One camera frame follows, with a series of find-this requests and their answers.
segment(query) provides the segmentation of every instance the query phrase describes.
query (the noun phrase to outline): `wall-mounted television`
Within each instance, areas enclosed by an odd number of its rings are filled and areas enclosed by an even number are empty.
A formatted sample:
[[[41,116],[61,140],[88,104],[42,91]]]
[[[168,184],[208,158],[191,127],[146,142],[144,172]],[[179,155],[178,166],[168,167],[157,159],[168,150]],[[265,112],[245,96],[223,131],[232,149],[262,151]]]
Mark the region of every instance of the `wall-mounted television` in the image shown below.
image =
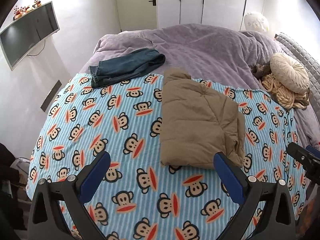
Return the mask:
[[[11,70],[40,41],[59,30],[52,2],[13,21],[0,33],[0,45]]]

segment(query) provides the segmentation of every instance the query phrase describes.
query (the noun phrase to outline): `round cushion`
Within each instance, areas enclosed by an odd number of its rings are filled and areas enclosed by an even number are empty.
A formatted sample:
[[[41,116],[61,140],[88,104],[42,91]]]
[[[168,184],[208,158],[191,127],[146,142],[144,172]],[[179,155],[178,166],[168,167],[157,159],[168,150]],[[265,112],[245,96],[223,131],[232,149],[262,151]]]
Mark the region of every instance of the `round cushion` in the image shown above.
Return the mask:
[[[284,53],[275,53],[270,60],[270,68],[276,80],[289,90],[297,94],[303,94],[308,90],[308,74],[294,58]]]

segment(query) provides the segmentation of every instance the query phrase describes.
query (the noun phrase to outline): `door handle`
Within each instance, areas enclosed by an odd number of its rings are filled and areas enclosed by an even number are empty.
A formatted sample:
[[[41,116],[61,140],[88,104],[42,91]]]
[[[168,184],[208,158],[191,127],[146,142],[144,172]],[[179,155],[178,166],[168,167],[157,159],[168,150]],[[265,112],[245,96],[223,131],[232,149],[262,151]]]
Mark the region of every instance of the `door handle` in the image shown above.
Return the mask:
[[[153,5],[153,6],[156,6],[156,5],[157,5],[157,1],[156,1],[156,0],[151,0],[151,1],[148,1],[148,2],[152,2],[152,5]]]

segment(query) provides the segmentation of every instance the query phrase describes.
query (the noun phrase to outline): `white lampshade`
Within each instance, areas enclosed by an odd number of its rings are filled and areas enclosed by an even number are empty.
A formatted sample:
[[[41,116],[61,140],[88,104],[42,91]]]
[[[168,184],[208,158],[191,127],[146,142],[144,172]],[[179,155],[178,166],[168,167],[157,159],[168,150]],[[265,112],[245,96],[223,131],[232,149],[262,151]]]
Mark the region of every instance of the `white lampshade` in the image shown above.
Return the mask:
[[[247,31],[267,32],[269,30],[269,22],[259,12],[249,12],[244,16],[244,26]]]

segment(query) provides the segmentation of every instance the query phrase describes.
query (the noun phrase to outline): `folded brown jacket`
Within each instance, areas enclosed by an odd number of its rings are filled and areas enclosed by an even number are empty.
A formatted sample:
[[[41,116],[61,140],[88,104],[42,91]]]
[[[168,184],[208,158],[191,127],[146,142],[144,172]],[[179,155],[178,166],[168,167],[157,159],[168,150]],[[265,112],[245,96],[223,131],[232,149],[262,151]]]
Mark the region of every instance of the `folded brown jacket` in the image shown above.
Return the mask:
[[[172,68],[164,72],[162,116],[162,164],[213,169],[213,156],[223,152],[243,166],[244,116],[229,97]]]

